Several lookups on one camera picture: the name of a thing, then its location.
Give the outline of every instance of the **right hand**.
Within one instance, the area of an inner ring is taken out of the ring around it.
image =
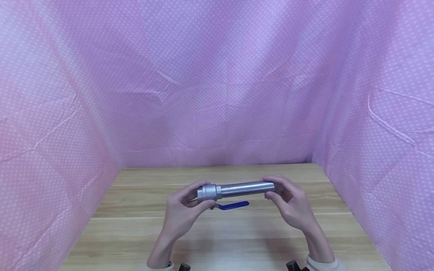
[[[278,190],[283,190],[267,192],[265,198],[272,200],[286,223],[303,232],[318,224],[303,188],[281,175],[264,176],[263,180],[276,183]]]

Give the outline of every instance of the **blue handle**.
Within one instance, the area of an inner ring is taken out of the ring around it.
[[[240,208],[240,207],[244,207],[249,205],[248,201],[240,201],[240,202],[236,202],[236,203],[231,203],[231,204],[226,204],[226,205],[220,205],[220,204],[215,204],[214,207],[219,208],[220,210],[229,210],[229,209],[235,209],[235,208]]]

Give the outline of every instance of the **wrist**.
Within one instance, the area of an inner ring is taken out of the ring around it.
[[[162,229],[160,235],[158,236],[157,242],[162,243],[163,245],[172,245],[178,240],[176,235],[166,229]]]
[[[313,237],[313,236],[318,236],[320,234],[323,234],[323,231],[321,229],[321,226],[319,225],[319,223],[316,221],[316,219],[312,220],[308,226],[306,226],[305,228],[302,229],[303,234],[306,237]]]

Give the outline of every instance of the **wooden table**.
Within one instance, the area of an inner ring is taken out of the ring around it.
[[[322,169],[315,164],[123,170],[90,220],[61,271],[137,271],[145,263],[164,220],[166,196],[196,180],[241,183],[282,174],[300,184],[348,270],[390,270]],[[208,210],[175,244],[172,261],[195,270],[286,270],[308,253],[299,230],[289,227],[263,195],[233,210]]]

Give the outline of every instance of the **polka dot fabric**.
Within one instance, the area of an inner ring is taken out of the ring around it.
[[[6,1],[0,270],[57,270],[123,167],[318,163],[434,266],[431,1]]]

